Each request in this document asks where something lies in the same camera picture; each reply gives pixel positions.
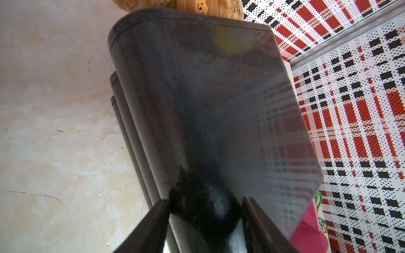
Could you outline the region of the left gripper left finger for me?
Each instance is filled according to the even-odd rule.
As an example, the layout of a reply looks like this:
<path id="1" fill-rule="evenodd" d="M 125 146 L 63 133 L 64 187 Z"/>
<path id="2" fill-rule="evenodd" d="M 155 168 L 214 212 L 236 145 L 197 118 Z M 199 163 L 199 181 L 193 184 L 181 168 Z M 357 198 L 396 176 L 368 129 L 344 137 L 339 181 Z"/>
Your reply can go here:
<path id="1" fill-rule="evenodd" d="M 169 225 L 170 202 L 159 200 L 116 253 L 162 253 Z"/>

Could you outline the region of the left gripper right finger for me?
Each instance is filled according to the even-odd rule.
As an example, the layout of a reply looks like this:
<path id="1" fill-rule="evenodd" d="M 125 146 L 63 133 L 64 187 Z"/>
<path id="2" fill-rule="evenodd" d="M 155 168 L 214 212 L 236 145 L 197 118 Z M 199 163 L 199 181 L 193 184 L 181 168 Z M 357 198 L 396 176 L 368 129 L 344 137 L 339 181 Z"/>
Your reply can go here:
<path id="1" fill-rule="evenodd" d="M 252 197 L 244 197 L 241 209 L 243 232 L 249 253 L 297 253 Z"/>

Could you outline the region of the pink drawer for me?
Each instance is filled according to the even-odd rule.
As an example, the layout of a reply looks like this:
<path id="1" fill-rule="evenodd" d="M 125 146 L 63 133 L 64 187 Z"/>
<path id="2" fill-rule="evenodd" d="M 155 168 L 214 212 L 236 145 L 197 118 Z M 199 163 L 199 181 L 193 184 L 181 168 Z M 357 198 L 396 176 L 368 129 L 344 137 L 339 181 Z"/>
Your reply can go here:
<path id="1" fill-rule="evenodd" d="M 331 252 L 329 240 L 321 231 L 314 199 L 292 235 L 291 243 L 299 253 Z"/>

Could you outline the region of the black drawer cabinet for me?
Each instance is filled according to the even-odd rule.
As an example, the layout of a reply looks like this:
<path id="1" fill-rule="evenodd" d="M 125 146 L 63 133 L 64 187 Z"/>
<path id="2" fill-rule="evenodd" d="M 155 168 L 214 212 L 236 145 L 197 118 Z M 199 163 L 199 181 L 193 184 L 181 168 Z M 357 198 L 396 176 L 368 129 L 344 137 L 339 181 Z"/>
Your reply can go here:
<path id="1" fill-rule="evenodd" d="M 147 8 L 108 36 L 113 100 L 176 253 L 248 253 L 252 197 L 290 241 L 323 173 L 267 25 Z"/>

